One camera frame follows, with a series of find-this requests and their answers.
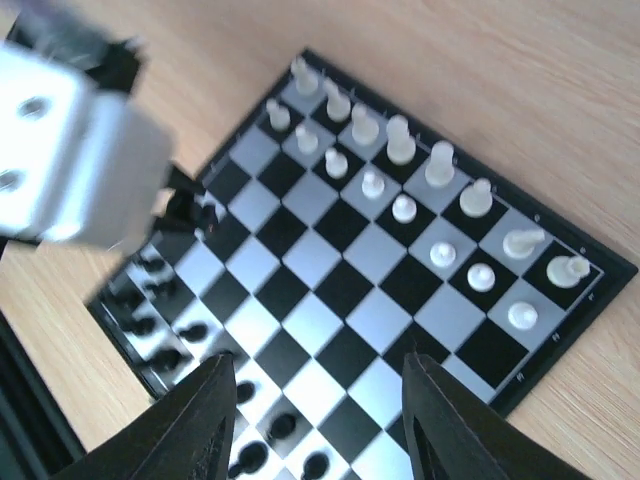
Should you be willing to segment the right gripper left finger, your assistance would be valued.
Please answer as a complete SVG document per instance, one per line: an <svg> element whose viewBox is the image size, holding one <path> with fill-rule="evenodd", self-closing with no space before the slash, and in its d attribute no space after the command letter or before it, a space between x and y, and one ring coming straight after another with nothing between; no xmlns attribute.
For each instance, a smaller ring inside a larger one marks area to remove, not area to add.
<svg viewBox="0 0 640 480"><path fill-rule="evenodd" d="M225 479L236 407L233 357L214 355L58 480Z"/></svg>

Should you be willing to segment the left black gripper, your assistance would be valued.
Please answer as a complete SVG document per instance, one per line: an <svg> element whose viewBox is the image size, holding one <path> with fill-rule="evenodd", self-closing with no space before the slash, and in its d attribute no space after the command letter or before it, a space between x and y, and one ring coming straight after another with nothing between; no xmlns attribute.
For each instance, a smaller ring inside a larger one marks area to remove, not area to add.
<svg viewBox="0 0 640 480"><path fill-rule="evenodd" d="M212 235L218 230L219 219L214 204L201 205L204 186L172 164L166 188L173 190L164 214L154 218L154 230L169 233L194 234L196 230Z"/></svg>

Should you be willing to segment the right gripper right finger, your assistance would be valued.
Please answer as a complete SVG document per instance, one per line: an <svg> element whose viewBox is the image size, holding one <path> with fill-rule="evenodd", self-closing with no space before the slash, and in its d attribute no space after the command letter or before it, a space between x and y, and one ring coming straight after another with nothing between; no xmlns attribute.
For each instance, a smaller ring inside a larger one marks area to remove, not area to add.
<svg viewBox="0 0 640 480"><path fill-rule="evenodd" d="M426 354L405 356L402 413L415 479L586 480Z"/></svg>

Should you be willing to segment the black white chess board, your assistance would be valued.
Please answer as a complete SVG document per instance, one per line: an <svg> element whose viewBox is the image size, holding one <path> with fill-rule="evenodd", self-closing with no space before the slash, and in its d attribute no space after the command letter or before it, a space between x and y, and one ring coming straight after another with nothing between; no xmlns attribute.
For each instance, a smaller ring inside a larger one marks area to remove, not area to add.
<svg viewBox="0 0 640 480"><path fill-rule="evenodd" d="M299 61L318 87L285 73L200 173L217 232L155 234L87 307L154 397L232 357L231 478L408 479L406 354L507 415L637 269L415 119L405 165L358 144L329 90L402 111Z"/></svg>

